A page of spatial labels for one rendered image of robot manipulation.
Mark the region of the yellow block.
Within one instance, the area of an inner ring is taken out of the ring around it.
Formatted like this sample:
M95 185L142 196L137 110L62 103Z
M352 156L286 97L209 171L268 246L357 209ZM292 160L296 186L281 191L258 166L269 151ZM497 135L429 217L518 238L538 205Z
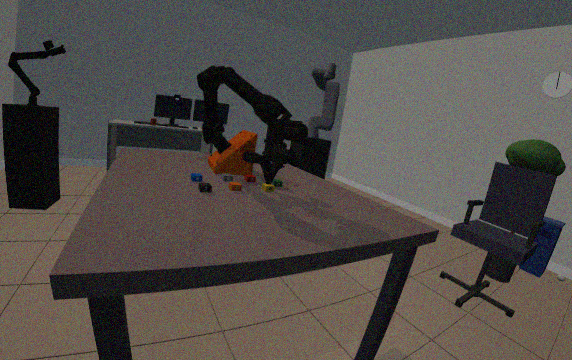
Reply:
M262 190L264 190L265 192L274 192L275 190L275 186L272 184L262 184Z

